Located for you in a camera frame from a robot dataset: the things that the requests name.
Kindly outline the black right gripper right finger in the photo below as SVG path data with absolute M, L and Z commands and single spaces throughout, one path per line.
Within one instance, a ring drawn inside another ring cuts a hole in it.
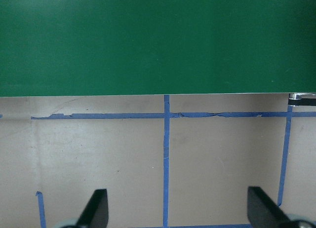
M 260 187 L 248 187 L 247 217 L 253 228 L 293 228 L 293 222 Z

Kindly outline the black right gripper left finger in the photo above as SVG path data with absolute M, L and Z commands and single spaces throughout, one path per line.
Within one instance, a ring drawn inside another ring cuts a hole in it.
M 95 190 L 76 222 L 78 228 L 106 228 L 109 221 L 106 189 Z

